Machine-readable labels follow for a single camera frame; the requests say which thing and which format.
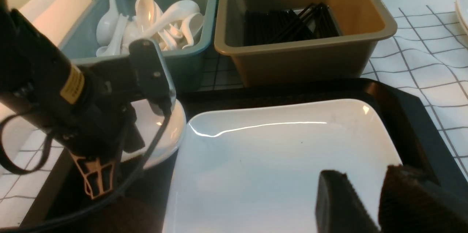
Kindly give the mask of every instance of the green object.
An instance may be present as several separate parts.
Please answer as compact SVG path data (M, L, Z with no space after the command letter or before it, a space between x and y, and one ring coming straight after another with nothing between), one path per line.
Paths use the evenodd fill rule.
M116 0L119 13L135 15L136 0ZM154 0L162 10L180 0ZM178 92L195 91L200 88L203 76L203 60L212 42L216 0L193 0L205 16L199 42L187 49L163 52L175 88ZM96 28L101 17L109 10L109 0L93 0L82 16L75 22L62 43L60 50L70 59L92 58L99 45Z

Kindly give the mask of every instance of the white bowl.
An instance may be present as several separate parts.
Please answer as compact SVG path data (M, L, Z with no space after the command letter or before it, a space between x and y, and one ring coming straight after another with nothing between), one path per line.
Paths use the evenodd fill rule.
M346 173L377 222L386 168L400 163L359 100L203 113L187 124L163 232L314 233L324 169Z
M135 101L132 102L132 105L137 113L136 125L145 142L145 147L133 153L122 153L123 162L146 152L147 147L150 145L159 130L160 124L164 120L163 116L153 113L147 100ZM184 136L186 122L184 109L180 102L176 100L169 125L152 152L151 157L146 162L145 169L161 163L177 151L180 141L182 141Z

